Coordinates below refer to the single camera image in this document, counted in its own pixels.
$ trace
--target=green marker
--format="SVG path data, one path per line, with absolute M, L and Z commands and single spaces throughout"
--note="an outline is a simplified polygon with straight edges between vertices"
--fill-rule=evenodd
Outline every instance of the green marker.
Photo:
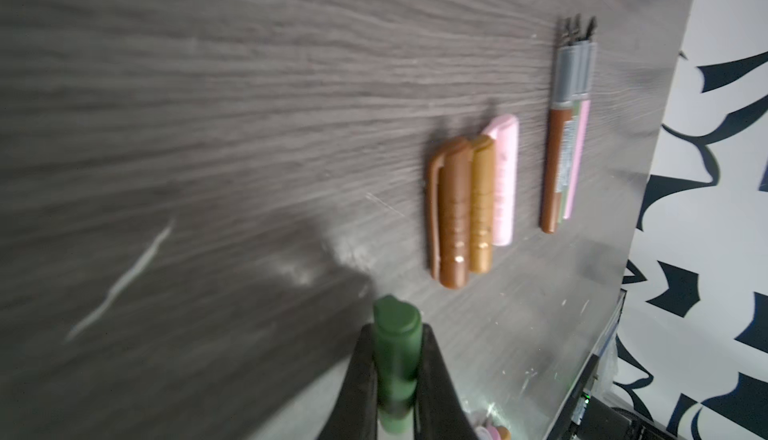
M 379 376 L 379 421 L 388 433 L 408 429 L 422 356 L 422 316 L 388 295 L 373 304 L 373 361 Z

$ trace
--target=pink round object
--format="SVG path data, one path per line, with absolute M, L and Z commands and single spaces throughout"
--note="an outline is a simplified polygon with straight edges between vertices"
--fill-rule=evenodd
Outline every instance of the pink round object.
M 486 427 L 475 428 L 475 435 L 478 436 L 478 440 L 493 440 L 493 436 Z
M 496 430 L 496 427 L 487 426 L 485 427 L 485 429 L 488 430 L 488 433 L 491 434 L 491 436 L 493 437 L 493 440 L 502 440 L 502 434 L 500 434 L 498 430 Z

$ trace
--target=brown marker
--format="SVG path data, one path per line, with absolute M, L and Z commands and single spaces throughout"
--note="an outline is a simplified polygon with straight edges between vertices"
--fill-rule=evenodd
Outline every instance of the brown marker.
M 464 137 L 448 140 L 429 161 L 427 211 L 432 277 L 460 289 L 469 277 L 469 203 L 472 146 Z
M 496 148 L 493 138 L 480 135 L 472 142 L 472 206 L 469 221 L 469 271 L 486 273 L 493 264 L 493 202 Z
M 566 22 L 566 44 L 558 49 L 554 67 L 552 103 L 549 108 L 549 133 L 547 140 L 547 164 L 544 168 L 544 195 L 542 198 L 542 230 L 553 234 L 558 228 L 563 190 L 568 185 L 568 169 L 565 164 L 574 141 L 575 126 L 572 122 L 574 94 L 573 32 Z

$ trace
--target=black and white patterned wall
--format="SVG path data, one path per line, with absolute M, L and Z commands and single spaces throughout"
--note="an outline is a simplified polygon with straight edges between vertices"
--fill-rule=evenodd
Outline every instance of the black and white patterned wall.
M 630 250 L 612 393 L 768 439 L 768 0 L 694 0 Z

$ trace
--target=dark wood grain table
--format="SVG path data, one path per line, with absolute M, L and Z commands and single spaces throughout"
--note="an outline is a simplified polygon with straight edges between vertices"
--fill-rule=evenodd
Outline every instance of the dark wood grain table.
M 395 293 L 466 409 L 540 438 L 618 294 L 689 6 L 2 0 L 2 436 L 313 438 Z M 577 12 L 600 53 L 552 236 L 553 42 Z M 503 113 L 515 240 L 449 291 L 426 268 L 426 158 Z

